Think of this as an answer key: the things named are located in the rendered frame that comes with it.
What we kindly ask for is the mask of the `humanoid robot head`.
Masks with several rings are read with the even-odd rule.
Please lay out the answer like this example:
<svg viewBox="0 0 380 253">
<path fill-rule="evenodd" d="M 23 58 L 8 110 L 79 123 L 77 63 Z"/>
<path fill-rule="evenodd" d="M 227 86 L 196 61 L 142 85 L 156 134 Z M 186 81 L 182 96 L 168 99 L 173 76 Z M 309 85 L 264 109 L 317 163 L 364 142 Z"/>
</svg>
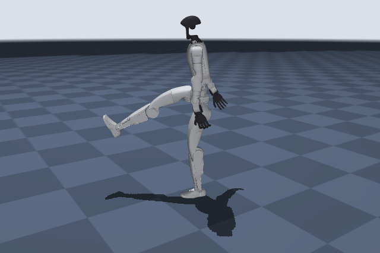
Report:
<svg viewBox="0 0 380 253">
<path fill-rule="evenodd" d="M 184 18 L 181 22 L 181 25 L 183 25 L 186 28 L 186 38 L 191 39 L 191 41 L 196 40 L 197 43 L 202 43 L 202 41 L 199 39 L 198 35 L 189 35 L 189 28 L 194 29 L 196 25 L 201 24 L 201 21 L 198 17 L 196 16 L 188 16 Z M 196 42 L 195 42 L 196 43 Z M 191 44 L 193 44 L 191 42 Z"/>
</svg>

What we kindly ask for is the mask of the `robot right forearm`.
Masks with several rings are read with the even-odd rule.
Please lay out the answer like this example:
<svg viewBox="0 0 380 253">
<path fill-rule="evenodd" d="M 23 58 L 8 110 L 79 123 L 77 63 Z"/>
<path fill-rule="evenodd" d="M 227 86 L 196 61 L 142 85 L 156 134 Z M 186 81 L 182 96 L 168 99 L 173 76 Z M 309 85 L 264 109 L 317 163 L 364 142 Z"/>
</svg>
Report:
<svg viewBox="0 0 380 253">
<path fill-rule="evenodd" d="M 209 82 L 208 84 L 206 84 L 206 87 L 209 90 L 211 90 L 212 94 L 214 94 L 217 91 L 217 89 L 214 86 L 214 83 L 212 82 L 212 79 L 211 79 L 211 83 Z"/>
</svg>

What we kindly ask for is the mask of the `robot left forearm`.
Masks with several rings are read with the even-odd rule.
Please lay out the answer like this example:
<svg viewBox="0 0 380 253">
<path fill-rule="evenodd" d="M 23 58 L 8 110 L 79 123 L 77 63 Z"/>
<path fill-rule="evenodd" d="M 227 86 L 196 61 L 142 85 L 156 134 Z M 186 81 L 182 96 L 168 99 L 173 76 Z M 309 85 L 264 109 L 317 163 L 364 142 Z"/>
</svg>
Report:
<svg viewBox="0 0 380 253">
<path fill-rule="evenodd" d="M 197 76 L 194 76 L 192 78 L 192 99 L 191 99 L 191 104 L 193 106 L 193 110 L 194 112 L 200 112 L 200 107 L 199 105 L 201 105 L 201 100 L 200 100 L 200 95 L 201 95 L 201 91 L 202 91 L 202 87 L 201 87 L 201 80 L 199 77 Z"/>
</svg>

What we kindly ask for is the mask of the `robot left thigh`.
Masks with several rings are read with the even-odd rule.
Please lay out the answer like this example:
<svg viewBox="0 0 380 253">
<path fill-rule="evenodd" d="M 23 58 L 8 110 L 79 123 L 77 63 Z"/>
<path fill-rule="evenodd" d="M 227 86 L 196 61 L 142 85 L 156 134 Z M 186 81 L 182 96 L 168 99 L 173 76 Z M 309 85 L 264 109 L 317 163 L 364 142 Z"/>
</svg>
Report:
<svg viewBox="0 0 380 253">
<path fill-rule="evenodd" d="M 201 107 L 203 110 L 202 114 L 206 117 L 207 120 L 209 120 L 211 117 L 211 110 L 209 110 L 209 108 L 207 107 L 207 104 L 203 102 L 201 102 Z M 201 150 L 203 152 L 203 150 L 197 146 L 200 141 L 203 128 L 199 129 L 198 124 L 194 125 L 195 116 L 196 115 L 193 112 L 189 121 L 188 132 L 187 132 L 187 144 L 188 144 L 188 150 L 191 157 L 193 156 L 196 150 Z"/>
</svg>

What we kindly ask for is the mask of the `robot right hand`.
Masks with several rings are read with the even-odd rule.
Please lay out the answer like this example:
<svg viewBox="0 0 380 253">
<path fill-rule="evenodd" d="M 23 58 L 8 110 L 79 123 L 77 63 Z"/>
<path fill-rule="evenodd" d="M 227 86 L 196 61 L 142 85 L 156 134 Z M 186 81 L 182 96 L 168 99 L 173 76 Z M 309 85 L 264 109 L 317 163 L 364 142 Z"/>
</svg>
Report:
<svg viewBox="0 0 380 253">
<path fill-rule="evenodd" d="M 224 106 L 226 106 L 226 105 L 223 103 L 223 101 L 224 101 L 226 104 L 228 104 L 228 103 L 223 99 L 222 95 L 218 93 L 218 90 L 217 90 L 214 94 L 212 94 L 211 90 L 209 90 L 209 92 L 210 92 L 211 95 L 213 96 L 213 105 L 214 105 L 214 107 L 216 108 L 216 104 L 217 104 L 217 106 L 218 106 L 218 108 L 219 108 L 220 110 L 221 110 L 221 107 L 224 109 L 223 105 L 224 105 Z M 222 100 L 223 100 L 223 101 L 222 101 Z M 220 101 L 221 101 L 221 103 L 222 103 L 223 105 L 220 103 Z M 215 102 L 216 102 L 216 104 L 215 104 Z M 220 104 L 221 107 L 219 106 L 218 103 Z"/>
</svg>

